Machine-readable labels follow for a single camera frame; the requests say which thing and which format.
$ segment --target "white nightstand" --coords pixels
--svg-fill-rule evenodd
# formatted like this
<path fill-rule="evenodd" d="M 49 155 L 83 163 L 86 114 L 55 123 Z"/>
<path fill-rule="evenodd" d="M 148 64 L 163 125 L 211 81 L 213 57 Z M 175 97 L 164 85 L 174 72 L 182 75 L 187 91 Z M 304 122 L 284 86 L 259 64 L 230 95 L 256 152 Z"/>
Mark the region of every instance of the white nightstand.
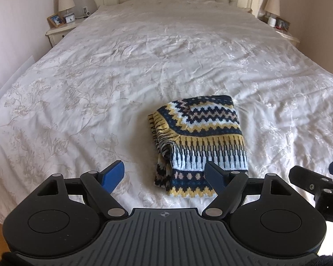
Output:
<path fill-rule="evenodd" d="M 300 45 L 300 40 L 291 36 L 290 33 L 285 32 L 283 30 L 278 30 L 276 28 L 274 28 L 275 31 L 277 31 L 281 36 L 283 36 L 286 40 L 288 40 L 292 45 L 294 45 L 296 48 L 298 47 L 298 45 Z"/>
<path fill-rule="evenodd" d="M 62 40 L 65 37 L 66 34 L 68 34 L 71 30 L 75 29 L 84 20 L 85 18 L 76 19 L 74 22 L 71 22 L 69 24 L 65 24 L 58 28 L 53 28 L 48 30 L 46 36 L 48 36 L 48 39 L 52 47 L 57 45 L 60 42 L 60 40 Z"/>

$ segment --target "ribbed gray panel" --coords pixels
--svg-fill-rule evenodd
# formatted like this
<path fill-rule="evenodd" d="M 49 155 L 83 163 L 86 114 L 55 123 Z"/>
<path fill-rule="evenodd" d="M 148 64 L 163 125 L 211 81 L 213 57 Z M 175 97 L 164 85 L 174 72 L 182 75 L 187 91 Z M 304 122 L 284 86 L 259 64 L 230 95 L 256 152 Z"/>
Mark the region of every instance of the ribbed gray panel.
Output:
<path fill-rule="evenodd" d="M 78 253 L 56 259 L 21 257 L 36 266 L 298 266 L 316 255 L 262 257 L 235 242 L 222 222 L 205 220 L 196 209 L 135 209 L 131 217 L 107 223 Z"/>

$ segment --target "patterned knit sweater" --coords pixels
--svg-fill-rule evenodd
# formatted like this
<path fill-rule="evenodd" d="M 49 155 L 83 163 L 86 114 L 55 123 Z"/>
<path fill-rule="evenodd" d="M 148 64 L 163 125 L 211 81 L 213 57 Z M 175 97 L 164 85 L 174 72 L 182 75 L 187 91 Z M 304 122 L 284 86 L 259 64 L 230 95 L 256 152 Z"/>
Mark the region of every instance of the patterned knit sweater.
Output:
<path fill-rule="evenodd" d="M 155 185 L 169 195 L 213 196 L 204 179 L 206 161 L 225 170 L 248 170 L 242 132 L 232 98 L 203 96 L 177 100 L 149 115 L 159 151 Z"/>

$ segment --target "beige lampshade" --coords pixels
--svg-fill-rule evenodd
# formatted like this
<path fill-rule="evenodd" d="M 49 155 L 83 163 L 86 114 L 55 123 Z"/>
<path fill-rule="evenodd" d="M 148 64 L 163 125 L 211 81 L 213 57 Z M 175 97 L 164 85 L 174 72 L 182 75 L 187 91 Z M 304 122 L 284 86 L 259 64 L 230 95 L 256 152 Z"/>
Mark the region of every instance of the beige lampshade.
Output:
<path fill-rule="evenodd" d="M 58 11 L 64 11 L 70 8 L 73 8 L 75 6 L 73 0 L 59 0 L 58 1 Z"/>
<path fill-rule="evenodd" d="M 265 11 L 280 16 L 280 0 L 268 0 Z"/>

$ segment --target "white floral bedspread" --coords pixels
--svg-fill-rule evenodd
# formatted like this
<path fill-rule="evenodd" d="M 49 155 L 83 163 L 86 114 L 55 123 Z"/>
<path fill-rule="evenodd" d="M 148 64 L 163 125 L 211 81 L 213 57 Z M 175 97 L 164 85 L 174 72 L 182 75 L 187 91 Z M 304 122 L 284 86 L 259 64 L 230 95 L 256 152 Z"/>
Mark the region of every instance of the white floral bedspread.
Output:
<path fill-rule="evenodd" d="M 211 198 L 173 198 L 153 185 L 147 119 L 167 102 L 200 95 L 234 99 L 250 176 L 288 180 L 296 164 L 327 174 L 332 74 L 242 10 L 133 0 L 100 8 L 2 97 L 0 222 L 52 173 L 79 177 L 117 159 L 126 175 L 113 195 L 127 210 L 202 210 Z"/>

